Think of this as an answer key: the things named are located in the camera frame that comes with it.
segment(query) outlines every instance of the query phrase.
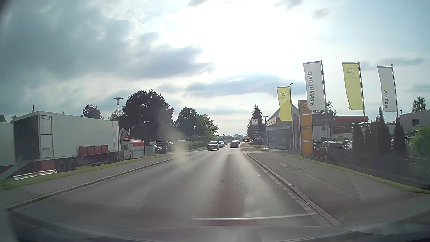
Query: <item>truck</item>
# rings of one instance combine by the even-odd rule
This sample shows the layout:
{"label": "truck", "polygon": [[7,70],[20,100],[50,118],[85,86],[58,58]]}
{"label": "truck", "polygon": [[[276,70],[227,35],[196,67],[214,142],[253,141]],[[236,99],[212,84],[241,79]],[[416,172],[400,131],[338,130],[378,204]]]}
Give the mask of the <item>truck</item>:
{"label": "truck", "polygon": [[36,111],[1,124],[0,179],[120,159],[118,122]]}

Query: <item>white line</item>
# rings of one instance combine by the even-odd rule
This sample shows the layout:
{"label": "white line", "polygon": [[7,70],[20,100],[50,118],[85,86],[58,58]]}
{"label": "white line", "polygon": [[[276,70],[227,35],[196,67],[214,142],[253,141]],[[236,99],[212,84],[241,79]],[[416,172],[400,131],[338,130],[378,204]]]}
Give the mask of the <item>white line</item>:
{"label": "white line", "polygon": [[323,182],[323,181],[321,181],[321,180],[319,180],[319,179],[317,179],[317,178],[314,178],[313,176],[310,176],[310,175],[307,175],[307,176],[308,176],[308,177],[310,177],[310,178],[313,178],[313,179],[315,179],[315,180],[317,180],[317,181],[319,181],[319,182],[322,182],[322,183],[324,183],[324,184],[328,185],[329,187],[333,188],[334,190],[336,190],[336,191],[338,191],[338,192],[342,193],[342,195],[344,195],[344,196],[348,197],[348,195],[346,195],[345,193],[343,193],[341,190],[339,190],[339,189],[337,189],[337,188],[335,188],[335,187],[332,187],[331,185],[329,185],[329,184],[327,184],[327,183],[325,183],[325,182]]}
{"label": "white line", "polygon": [[312,172],[312,171],[308,171],[308,170],[306,170],[305,168],[302,168],[302,167],[300,167],[300,166],[298,166],[298,165],[294,165],[294,166],[297,166],[297,167],[298,167],[298,168],[300,168],[300,169],[303,169],[303,170],[305,170],[305,171],[307,171],[307,172],[310,172],[310,173],[315,174],[314,172]]}
{"label": "white line", "polygon": [[193,220],[256,220],[256,219],[274,219],[274,218],[285,218],[285,217],[302,217],[315,215],[316,213],[307,214],[292,214],[292,215],[281,215],[281,216],[268,216],[268,217],[193,217]]}

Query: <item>road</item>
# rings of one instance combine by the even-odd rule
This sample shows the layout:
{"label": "road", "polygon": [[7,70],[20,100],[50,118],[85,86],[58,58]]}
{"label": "road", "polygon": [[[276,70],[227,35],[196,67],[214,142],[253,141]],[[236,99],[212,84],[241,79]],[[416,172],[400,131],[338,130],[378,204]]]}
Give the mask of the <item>road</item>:
{"label": "road", "polygon": [[47,222],[135,227],[320,226],[320,215],[289,195],[241,149],[190,152],[172,161],[19,208]]}

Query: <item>window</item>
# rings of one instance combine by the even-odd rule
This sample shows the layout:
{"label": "window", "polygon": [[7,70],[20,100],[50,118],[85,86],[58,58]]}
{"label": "window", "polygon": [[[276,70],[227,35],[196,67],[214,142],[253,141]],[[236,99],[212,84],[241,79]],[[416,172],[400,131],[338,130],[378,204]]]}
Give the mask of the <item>window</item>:
{"label": "window", "polygon": [[412,126],[418,126],[418,125],[420,125],[420,119],[419,118],[412,119]]}

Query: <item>sidewalk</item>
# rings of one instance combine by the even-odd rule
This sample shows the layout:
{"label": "sidewalk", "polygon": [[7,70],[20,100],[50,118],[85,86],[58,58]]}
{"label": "sidewalk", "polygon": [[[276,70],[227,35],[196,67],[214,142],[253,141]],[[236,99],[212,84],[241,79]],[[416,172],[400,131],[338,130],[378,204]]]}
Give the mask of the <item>sidewalk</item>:
{"label": "sidewalk", "polygon": [[51,192],[57,192],[72,186],[88,183],[97,179],[112,176],[124,171],[129,171],[142,166],[154,164],[160,161],[171,159],[172,155],[150,158],[142,161],[135,161],[128,164],[88,171],[84,173],[74,174],[68,177],[48,180],[41,183],[21,186],[9,190],[0,191],[0,206],[2,208],[36,198]]}
{"label": "sidewalk", "polygon": [[383,182],[271,151],[243,150],[299,188],[341,223],[403,219],[430,210],[430,194],[400,190]]}

